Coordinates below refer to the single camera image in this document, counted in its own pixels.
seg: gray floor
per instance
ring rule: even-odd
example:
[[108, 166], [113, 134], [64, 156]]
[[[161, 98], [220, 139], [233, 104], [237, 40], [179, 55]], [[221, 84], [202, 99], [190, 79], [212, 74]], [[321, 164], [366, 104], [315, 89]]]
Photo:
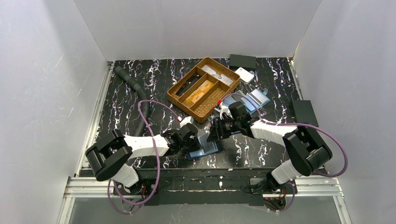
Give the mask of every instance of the gray floor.
[[[119, 198], [114, 198], [121, 207]], [[321, 223], [340, 224], [333, 197], [296, 197], [289, 210], [279, 215], [243, 204], [146, 206], [133, 216], [114, 211], [107, 198], [76, 198], [71, 224], [242, 224]]]

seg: white wall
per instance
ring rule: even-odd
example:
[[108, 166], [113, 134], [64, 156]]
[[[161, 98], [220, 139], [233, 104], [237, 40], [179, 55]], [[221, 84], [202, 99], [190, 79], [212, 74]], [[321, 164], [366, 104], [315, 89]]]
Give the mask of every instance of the white wall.
[[73, 0], [1, 1], [0, 61], [0, 223], [56, 223], [106, 61]]
[[321, 0], [75, 0], [108, 61], [291, 57]]
[[348, 152], [339, 180], [357, 224], [396, 218], [395, 12], [395, 1], [323, 0], [295, 55], [304, 99]]

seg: wicker basket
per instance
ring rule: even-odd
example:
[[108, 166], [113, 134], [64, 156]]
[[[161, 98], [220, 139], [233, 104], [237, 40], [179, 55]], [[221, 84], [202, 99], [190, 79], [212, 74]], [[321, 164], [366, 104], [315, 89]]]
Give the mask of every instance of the wicker basket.
[[[207, 74], [201, 68], [208, 65], [218, 74], [224, 74], [229, 77], [233, 82], [230, 86], [217, 80], [215, 77]], [[180, 87], [194, 74], [200, 74], [202, 77], [183, 95], [178, 96], [176, 92]], [[205, 80], [209, 80], [214, 85], [210, 90], [205, 93], [197, 102], [187, 103], [185, 100], [194, 92]], [[168, 100], [178, 106], [187, 114], [191, 115], [199, 123], [204, 123], [206, 119], [213, 113], [217, 102], [223, 98], [226, 94], [231, 93], [239, 85], [240, 78], [233, 71], [224, 67], [222, 64], [215, 60], [206, 57], [202, 59], [192, 70], [190, 70], [182, 79], [180, 79], [174, 86], [168, 90]]]

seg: black corrugated hose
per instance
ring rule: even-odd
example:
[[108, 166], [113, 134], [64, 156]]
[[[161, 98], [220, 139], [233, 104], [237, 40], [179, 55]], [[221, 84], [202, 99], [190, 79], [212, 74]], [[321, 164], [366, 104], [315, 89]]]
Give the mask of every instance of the black corrugated hose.
[[[120, 66], [117, 66], [115, 68], [115, 72], [126, 82], [128, 85], [137, 92], [138, 97], [140, 100], [143, 99], [149, 99], [148, 95], [144, 91], [144, 88], [142, 88], [135, 80], [132, 78], [128, 72], [123, 70]], [[144, 115], [145, 119], [148, 119], [150, 116], [150, 103], [149, 102], [143, 102], [141, 104], [141, 112]], [[146, 130], [146, 124], [144, 123], [143, 118], [140, 118], [139, 121], [137, 122], [137, 125], [135, 127], [134, 132], [132, 133], [132, 136], [139, 137], [142, 136], [144, 131]]]

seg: tabletop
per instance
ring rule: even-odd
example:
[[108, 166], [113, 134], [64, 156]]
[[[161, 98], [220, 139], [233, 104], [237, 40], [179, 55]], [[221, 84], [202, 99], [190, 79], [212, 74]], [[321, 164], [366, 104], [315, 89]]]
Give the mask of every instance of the tabletop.
[[[215, 59], [228, 67], [229, 59]], [[114, 67], [129, 70], [137, 83], [145, 88], [151, 100], [170, 106], [182, 118], [188, 116], [168, 101], [167, 90], [191, 70], [200, 59], [162, 59], [116, 61]], [[264, 118], [273, 122], [294, 122], [290, 112], [290, 102], [299, 99], [287, 58], [257, 58], [255, 77], [249, 84], [240, 83], [236, 90], [249, 93], [254, 89], [268, 89], [271, 99], [261, 112]], [[138, 97], [131, 88], [114, 72], [111, 74], [105, 104], [100, 117], [96, 140], [103, 138], [111, 130], [118, 128], [123, 134], [131, 134], [139, 119]], [[194, 122], [198, 129], [209, 130], [210, 119], [203, 124]], [[160, 105], [152, 106], [150, 124], [154, 134], [168, 129], [179, 128], [172, 114]], [[220, 152], [194, 160], [186, 155], [161, 158], [161, 168], [216, 169], [216, 168], [273, 168], [288, 159], [283, 146], [274, 142], [252, 139], [241, 134], [219, 141]], [[130, 159], [127, 163], [135, 168], [155, 168], [154, 156]]]

